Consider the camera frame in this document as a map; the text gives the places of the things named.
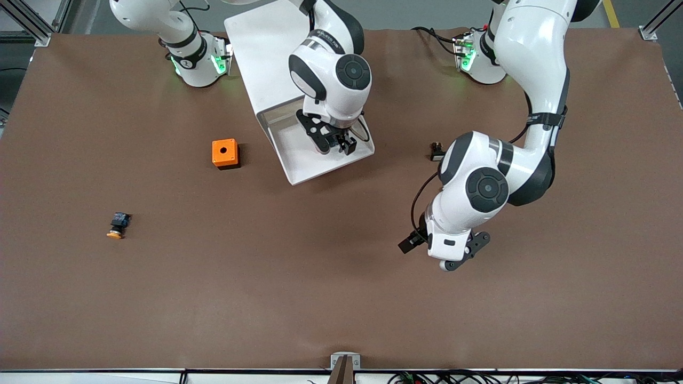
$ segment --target black cable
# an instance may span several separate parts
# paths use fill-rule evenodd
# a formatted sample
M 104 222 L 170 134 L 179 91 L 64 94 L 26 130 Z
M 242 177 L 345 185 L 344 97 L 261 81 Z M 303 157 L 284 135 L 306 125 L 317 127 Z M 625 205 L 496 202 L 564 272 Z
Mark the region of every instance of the black cable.
M 393 379 L 396 379 L 397 377 L 400 377 L 400 376 L 401 376 L 400 373 L 394 374 L 392 377 L 389 378 L 389 380 L 387 381 L 387 384 L 391 384 L 391 381 Z
M 206 4 L 206 8 L 185 7 L 185 6 L 183 6 L 183 8 L 184 8 L 185 11 L 187 11 L 187 10 L 208 11 L 208 10 L 211 9 L 211 5 L 210 5 L 210 4 Z
M 445 46 L 443 44 L 443 42 L 449 42 L 449 43 L 453 44 L 453 39 L 445 38 L 443 36 L 436 34 L 434 28 L 427 29 L 425 27 L 414 27 L 414 28 L 411 28 L 410 30 L 411 31 L 425 31 L 428 34 L 430 34 L 430 36 L 432 36 L 433 38 L 436 38 L 436 41 L 439 43 L 439 45 L 441 45 L 441 48 L 444 48 L 446 50 L 446 52 L 450 53 L 451 55 L 458 56 L 458 57 L 465 57 L 464 53 L 457 53 L 455 51 L 451 51 L 450 49 L 448 49 L 448 47 Z
M 197 23 L 195 22 L 195 18 L 192 17 L 192 14 L 190 13 L 190 11 L 187 10 L 187 7 L 182 3 L 182 0 L 180 0 L 180 6 L 182 7 L 180 11 L 185 11 L 185 13 L 187 13 L 187 16 L 190 16 L 190 20 L 192 20 L 192 25 L 194 25 L 196 29 L 199 29 Z
M 437 175 L 438 175 L 438 171 L 434 172 L 434 174 L 431 175 L 431 176 L 427 179 L 427 181 L 425 181 L 424 184 L 422 184 L 422 187 L 420 187 L 420 190 L 419 190 L 419 191 L 417 192 L 417 194 L 415 195 L 415 199 L 413 199 L 413 204 L 410 205 L 410 222 L 413 224 L 413 229 L 415 230 L 415 233 L 417 233 L 417 236 L 420 236 L 420 238 L 421 238 L 425 243 L 427 242 L 427 239 L 424 238 L 424 236 L 422 236 L 422 235 L 420 234 L 420 231 L 417 229 L 417 225 L 415 225 L 415 204 L 417 203 L 417 199 L 420 197 L 420 195 L 422 194 L 422 191 L 425 189 L 425 187 L 427 186 L 427 184 L 429 184 Z
M 183 3 L 182 0 L 180 0 L 180 11 L 185 11 L 187 13 L 187 16 L 190 16 L 190 20 L 192 20 L 192 24 L 195 26 L 197 30 L 199 30 L 199 27 L 197 26 L 197 23 L 195 22 L 195 18 L 192 17 L 192 14 L 190 13 L 190 10 L 198 10 L 198 11 L 208 11 L 211 8 L 211 5 L 208 3 L 206 4 L 206 8 L 198 8 L 198 7 L 186 7 Z
M 512 143 L 514 143 L 515 141 L 521 139 L 522 136 L 524 136 L 524 134 L 527 132 L 527 129 L 529 129 L 529 126 L 528 126 L 528 125 L 525 126 L 524 129 L 522 129 L 522 132 L 519 132 L 519 135 L 515 136 L 514 139 L 508 141 L 508 143 L 512 144 Z
M 21 67 L 2 68 L 2 69 L 0 69 L 0 72 L 5 72 L 6 70 L 26 70 L 26 68 L 21 68 Z
M 491 380 L 491 383 L 494 383 L 494 384 L 503 384 L 498 378 L 496 378 L 495 376 L 492 376 L 492 375 L 490 375 L 490 374 L 488 374 L 488 373 L 483 373 L 483 372 L 481 372 L 481 373 L 479 373 L 479 375 L 480 375 L 481 377 L 484 377 L 484 380 L 486 380 L 486 378 L 489 378 L 489 379 Z
M 367 130 L 367 127 L 365 126 L 365 123 L 363 122 L 363 120 L 358 119 L 358 122 L 361 123 L 361 126 L 363 127 L 363 130 L 365 131 L 365 137 L 367 137 L 367 139 L 365 139 L 365 140 L 361 139 L 361 136 L 358 133 L 356 133 L 356 131 L 354 131 L 354 130 L 351 130 L 351 132 L 353 132 L 353 134 L 356 135 L 356 137 L 361 139 L 361 141 L 363 143 L 367 143 L 370 141 L 370 131 Z

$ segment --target small black component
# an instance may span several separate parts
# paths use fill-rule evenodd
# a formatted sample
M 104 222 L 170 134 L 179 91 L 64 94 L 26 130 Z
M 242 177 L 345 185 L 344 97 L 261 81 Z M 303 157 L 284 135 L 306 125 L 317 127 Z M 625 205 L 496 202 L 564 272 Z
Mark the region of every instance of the small black component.
M 446 156 L 446 152 L 443 150 L 441 147 L 441 143 L 438 141 L 435 141 L 434 143 L 431 143 L 429 148 L 431 149 L 429 159 L 431 161 L 441 161 L 443 160 L 443 157 Z
M 423 213 L 420 216 L 420 222 L 417 231 L 412 231 L 405 240 L 398 244 L 398 247 L 401 249 L 403 254 L 406 254 L 412 251 L 418 245 L 423 244 L 427 237 L 427 224 L 425 223 L 425 214 Z M 431 246 L 432 235 L 429 235 L 429 240 Z
M 122 238 L 124 230 L 130 223 L 130 215 L 123 212 L 116 212 L 111 220 L 111 230 L 107 234 L 111 238 Z
M 465 247 L 469 248 L 469 252 L 465 252 L 461 261 L 446 261 L 446 271 L 453 272 L 458 269 L 459 266 L 463 265 L 467 260 L 474 258 L 475 254 L 477 254 L 481 248 L 484 248 L 489 241 L 491 241 L 491 236 L 488 234 L 488 232 L 479 232 L 474 236 L 470 235 L 469 240 L 465 245 Z
M 347 128 L 335 128 L 323 121 L 316 123 L 313 117 L 304 115 L 302 109 L 296 112 L 296 119 L 299 120 L 306 130 L 306 135 L 313 140 L 320 153 L 328 154 L 330 148 L 335 146 L 339 146 L 339 152 L 347 156 L 356 150 L 357 141 L 349 135 Z

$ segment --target metal bracket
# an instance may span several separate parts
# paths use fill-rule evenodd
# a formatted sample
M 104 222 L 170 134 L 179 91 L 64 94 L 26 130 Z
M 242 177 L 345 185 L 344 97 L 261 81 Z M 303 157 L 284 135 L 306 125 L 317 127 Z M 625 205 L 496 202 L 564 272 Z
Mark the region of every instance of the metal bracket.
M 643 25 L 638 26 L 638 32 L 641 34 L 641 38 L 645 41 L 657 41 L 657 33 L 653 31 L 650 35 L 645 32 L 645 27 Z
M 0 9 L 4 10 L 15 23 L 36 39 L 36 46 L 47 46 L 50 33 L 55 29 L 43 20 L 24 0 L 0 0 Z
M 351 366 L 353 370 L 361 369 L 361 356 L 358 353 L 353 352 L 335 352 L 330 356 L 330 369 L 334 370 L 337 362 L 340 361 L 344 356 L 349 356 L 351 358 Z
M 48 33 L 47 34 L 47 39 L 46 40 L 36 40 L 36 43 L 33 45 L 36 48 L 45 48 L 48 45 L 50 45 L 50 39 L 52 38 L 52 34 Z

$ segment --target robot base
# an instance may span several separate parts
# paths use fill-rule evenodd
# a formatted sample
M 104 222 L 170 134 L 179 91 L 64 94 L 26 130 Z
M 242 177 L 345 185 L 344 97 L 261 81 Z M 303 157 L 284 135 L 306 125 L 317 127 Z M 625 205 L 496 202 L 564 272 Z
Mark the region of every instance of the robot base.
M 210 33 L 200 32 L 200 34 L 206 41 L 207 49 L 193 69 L 186 69 L 183 60 L 180 60 L 180 63 L 173 60 L 176 74 L 182 77 L 187 85 L 197 88 L 208 87 L 215 83 L 219 77 L 230 72 L 232 64 L 232 45 L 226 44 L 223 38 L 214 37 Z
M 480 40 L 484 38 L 485 31 L 473 32 L 467 40 L 471 40 L 473 54 L 469 60 L 463 60 L 456 57 L 456 65 L 458 69 L 467 73 L 474 81 L 482 84 L 495 84 L 503 80 L 505 71 L 500 66 L 491 64 L 491 60 L 486 57 L 479 48 Z M 456 52 L 467 51 L 467 48 L 457 46 L 454 44 Z

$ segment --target green led light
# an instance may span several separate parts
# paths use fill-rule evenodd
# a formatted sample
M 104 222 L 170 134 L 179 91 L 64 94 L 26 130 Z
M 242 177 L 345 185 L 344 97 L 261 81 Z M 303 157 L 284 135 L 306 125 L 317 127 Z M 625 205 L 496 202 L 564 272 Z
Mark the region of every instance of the green led light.
M 220 56 L 216 57 L 214 55 L 211 55 L 211 58 L 213 59 L 212 62 L 214 67 L 216 67 L 216 72 L 218 72 L 218 74 L 225 73 L 225 60 L 221 59 Z
M 467 53 L 466 57 L 462 59 L 462 70 L 469 71 L 472 68 L 472 61 L 477 57 L 477 51 L 472 50 Z
M 180 75 L 180 70 L 178 69 L 178 63 L 176 63 L 176 60 L 175 60 L 172 56 L 171 56 L 171 63 L 173 63 L 173 66 L 176 67 L 176 74 L 177 74 L 178 76 L 181 76 L 181 75 Z

